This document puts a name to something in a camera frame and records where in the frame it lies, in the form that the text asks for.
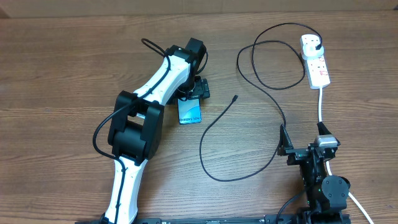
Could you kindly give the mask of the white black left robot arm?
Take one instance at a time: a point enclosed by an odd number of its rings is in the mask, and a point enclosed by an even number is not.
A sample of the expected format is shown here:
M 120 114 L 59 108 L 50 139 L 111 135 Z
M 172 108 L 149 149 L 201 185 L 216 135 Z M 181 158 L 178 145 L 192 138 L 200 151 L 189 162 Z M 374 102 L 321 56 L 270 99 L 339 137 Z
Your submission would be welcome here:
M 142 43 L 163 58 L 162 65 L 143 86 L 122 91 L 110 122 L 108 144 L 114 161 L 114 184 L 108 209 L 99 223 L 133 223 L 137 198 L 147 162 L 155 155 L 162 137 L 166 105 L 176 103 L 180 124 L 201 122 L 200 102 L 210 97 L 203 71 L 208 52 L 204 43 L 191 38 L 185 47 L 162 49 L 148 39 Z

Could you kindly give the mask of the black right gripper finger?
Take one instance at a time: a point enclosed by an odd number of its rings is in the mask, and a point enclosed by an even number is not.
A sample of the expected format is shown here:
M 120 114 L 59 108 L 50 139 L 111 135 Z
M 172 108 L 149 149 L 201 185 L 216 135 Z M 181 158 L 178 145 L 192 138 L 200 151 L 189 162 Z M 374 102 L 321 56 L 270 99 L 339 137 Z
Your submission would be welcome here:
M 280 140 L 279 141 L 280 141 L 280 143 L 279 143 L 280 150 L 291 150 L 294 148 L 284 124 L 281 124 L 281 126 L 280 126 Z
M 326 128 L 326 126 L 323 124 L 323 122 L 318 122 L 317 127 L 318 127 L 319 135 L 330 135 L 331 134 L 331 132 Z

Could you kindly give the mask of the Samsung Galaxy smartphone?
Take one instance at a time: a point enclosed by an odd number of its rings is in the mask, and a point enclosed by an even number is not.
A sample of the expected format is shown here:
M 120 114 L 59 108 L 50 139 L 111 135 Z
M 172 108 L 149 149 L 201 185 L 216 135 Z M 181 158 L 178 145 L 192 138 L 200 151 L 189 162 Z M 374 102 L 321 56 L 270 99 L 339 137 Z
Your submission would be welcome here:
M 178 121 L 180 124 L 201 123 L 200 100 L 178 100 Z

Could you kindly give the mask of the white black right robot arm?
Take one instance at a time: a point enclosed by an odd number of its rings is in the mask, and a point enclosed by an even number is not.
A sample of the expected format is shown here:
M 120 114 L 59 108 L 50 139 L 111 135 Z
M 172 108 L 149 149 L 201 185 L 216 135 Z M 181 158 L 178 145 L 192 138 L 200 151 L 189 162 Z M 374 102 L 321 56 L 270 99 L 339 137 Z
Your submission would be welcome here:
M 306 148 L 293 147 L 286 127 L 280 126 L 279 156 L 287 156 L 287 165 L 299 166 L 304 189 L 286 202 L 276 215 L 279 223 L 350 223 L 348 215 L 342 214 L 347 208 L 347 197 L 351 184 L 348 179 L 329 175 L 325 163 L 335 158 L 340 146 L 339 140 L 326 126 L 317 123 L 318 136 Z M 301 195 L 307 196 L 307 207 L 302 207 L 293 215 L 282 215 L 286 206 Z

